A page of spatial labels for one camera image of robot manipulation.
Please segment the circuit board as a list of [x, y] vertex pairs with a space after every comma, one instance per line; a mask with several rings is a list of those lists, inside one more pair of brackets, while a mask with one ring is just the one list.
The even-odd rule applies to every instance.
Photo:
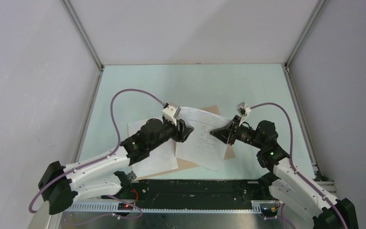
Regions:
[[261, 209], [261, 214], [263, 215], [263, 217], [266, 217], [266, 218], [275, 218], [278, 214], [278, 210], [275, 207], [262, 208]]
[[118, 210], [133, 210], [134, 207], [131, 204], [124, 204], [124, 203], [119, 203], [118, 204]]

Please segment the right corner aluminium post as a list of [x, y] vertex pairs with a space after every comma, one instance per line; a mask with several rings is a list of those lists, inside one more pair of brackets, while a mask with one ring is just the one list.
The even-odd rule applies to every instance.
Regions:
[[285, 67], [290, 68], [292, 63], [294, 62], [295, 58], [297, 57], [298, 53], [301, 51], [304, 43], [306, 42], [308, 36], [312, 32], [314, 26], [318, 22], [321, 14], [325, 10], [327, 4], [329, 3], [329, 0], [318, 0], [316, 5], [314, 6], [306, 24], [304, 25], [293, 49], [291, 50], [288, 58], [285, 62]]

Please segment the white paper sheet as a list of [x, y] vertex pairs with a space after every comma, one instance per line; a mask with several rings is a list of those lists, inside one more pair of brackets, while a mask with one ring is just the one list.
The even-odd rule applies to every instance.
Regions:
[[137, 179], [154, 177], [177, 169], [178, 162], [173, 140], [170, 139], [161, 144], [151, 151], [146, 159], [133, 164], [131, 167]]

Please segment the brown cardboard folder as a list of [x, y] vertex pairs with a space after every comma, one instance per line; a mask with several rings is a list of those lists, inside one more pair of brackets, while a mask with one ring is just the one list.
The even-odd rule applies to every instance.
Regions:
[[[213, 105], [213, 106], [209, 106], [209, 107], [204, 107], [204, 108], [201, 108], [200, 110], [204, 110], [204, 111], [208, 111], [208, 112], [213, 113], [213, 114], [221, 115], [220, 114], [219, 107], [217, 105]], [[175, 142], [175, 141], [173, 141], [173, 142], [174, 142], [174, 146], [175, 146], [175, 149], [176, 149], [177, 142]], [[202, 166], [199, 166], [199, 165], [197, 165], [195, 163], [192, 163], [192, 162], [189, 162], [189, 161], [185, 161], [185, 160], [181, 160], [181, 159], [178, 159], [178, 158], [177, 158], [177, 162], [178, 162], [178, 168], [177, 169], [172, 170], [171, 172], [168, 172], [168, 173], [164, 173], [164, 174], [158, 175], [158, 176], [172, 174], [172, 173], [175, 173], [175, 172], [180, 172], [180, 171], [184, 171], [184, 170], [188, 170], [188, 169], [192, 169], [192, 168], [202, 167]]]

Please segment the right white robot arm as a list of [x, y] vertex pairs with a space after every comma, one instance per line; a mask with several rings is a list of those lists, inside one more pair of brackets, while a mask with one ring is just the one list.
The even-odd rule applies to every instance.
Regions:
[[359, 227], [356, 208], [349, 199], [337, 198], [292, 165], [290, 155], [277, 142], [273, 122], [263, 120], [252, 129], [240, 121], [236, 115], [226, 126], [210, 131], [210, 135], [228, 145], [241, 141], [259, 149], [257, 160], [269, 171], [258, 180], [260, 197], [279, 199], [315, 229]]

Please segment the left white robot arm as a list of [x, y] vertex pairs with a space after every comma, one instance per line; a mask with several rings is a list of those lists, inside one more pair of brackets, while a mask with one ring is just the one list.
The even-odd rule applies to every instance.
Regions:
[[38, 183], [43, 200], [49, 203], [49, 214], [61, 213], [82, 199], [104, 195], [129, 197], [132, 186], [120, 169], [143, 161], [169, 140], [185, 142], [193, 131], [184, 120], [174, 125], [165, 118], [152, 118], [109, 153], [79, 163], [50, 163]]

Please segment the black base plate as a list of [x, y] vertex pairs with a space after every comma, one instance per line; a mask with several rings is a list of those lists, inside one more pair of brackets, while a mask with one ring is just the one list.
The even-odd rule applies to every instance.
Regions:
[[132, 182], [122, 199], [141, 209], [252, 210], [256, 201], [278, 207], [268, 187], [258, 180], [157, 180]]

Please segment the printed paper sheet stack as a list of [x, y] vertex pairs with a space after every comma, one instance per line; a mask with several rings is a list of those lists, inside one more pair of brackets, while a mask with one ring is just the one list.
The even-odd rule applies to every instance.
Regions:
[[218, 171], [224, 161], [235, 158], [231, 146], [210, 135], [210, 131], [228, 124], [229, 118], [191, 107], [182, 107], [179, 117], [194, 130], [185, 142], [176, 144], [178, 159]]

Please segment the aluminium frame rail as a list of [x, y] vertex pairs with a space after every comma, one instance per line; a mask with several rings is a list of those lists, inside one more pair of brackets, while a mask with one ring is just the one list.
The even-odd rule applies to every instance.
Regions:
[[47, 188], [42, 197], [50, 203], [50, 214], [69, 209], [85, 199], [133, 199], [148, 210], [252, 210], [253, 201], [273, 200], [263, 180], [140, 180], [118, 177], [96, 180], [72, 188], [61, 179]]

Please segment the left circuit board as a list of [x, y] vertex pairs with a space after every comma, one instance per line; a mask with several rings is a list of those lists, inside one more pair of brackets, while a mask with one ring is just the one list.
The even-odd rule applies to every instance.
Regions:
[[134, 207], [131, 204], [124, 204], [124, 203], [119, 203], [118, 204], [118, 210], [133, 210]]

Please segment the right circuit board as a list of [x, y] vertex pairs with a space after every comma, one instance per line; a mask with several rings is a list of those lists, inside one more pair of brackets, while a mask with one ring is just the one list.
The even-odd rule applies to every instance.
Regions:
[[275, 207], [262, 208], [261, 209], [261, 214], [263, 215], [263, 217], [266, 217], [266, 218], [275, 218], [278, 214], [278, 210]]

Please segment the left corner aluminium post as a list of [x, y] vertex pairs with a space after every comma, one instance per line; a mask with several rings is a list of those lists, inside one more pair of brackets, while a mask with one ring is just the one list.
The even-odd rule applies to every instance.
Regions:
[[91, 42], [72, 2], [70, 0], [61, 0], [60, 2], [63, 5], [66, 13], [68, 14], [72, 24], [74, 25], [74, 27], [76, 29], [76, 32], [80, 36], [81, 41], [85, 45], [89, 55], [91, 56], [92, 60], [94, 61], [96, 67], [98, 68], [99, 71], [102, 71], [104, 66], [103, 66], [103, 64], [94, 48], [94, 45]]

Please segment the corner aluminium post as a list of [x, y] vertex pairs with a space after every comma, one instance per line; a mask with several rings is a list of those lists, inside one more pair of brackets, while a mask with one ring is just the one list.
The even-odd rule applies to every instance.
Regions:
[[74, 25], [74, 27], [76, 29], [76, 32], [80, 36], [81, 41], [85, 45], [89, 55], [91, 56], [92, 60], [94, 61], [96, 67], [98, 68], [99, 71], [102, 71], [104, 66], [103, 66], [103, 64], [94, 48], [94, 45], [91, 42], [72, 2], [70, 0], [61, 0], [60, 2], [63, 5], [66, 13], [68, 14], [72, 24]]
[[327, 4], [329, 3], [329, 0], [318, 0], [316, 5], [314, 6], [306, 24], [304, 25], [293, 49], [291, 50], [288, 58], [285, 62], [285, 67], [290, 68], [292, 63], [294, 62], [295, 58], [297, 57], [298, 53], [301, 51], [304, 43], [306, 42], [308, 36], [312, 32], [314, 26], [318, 22], [321, 14], [325, 10]]

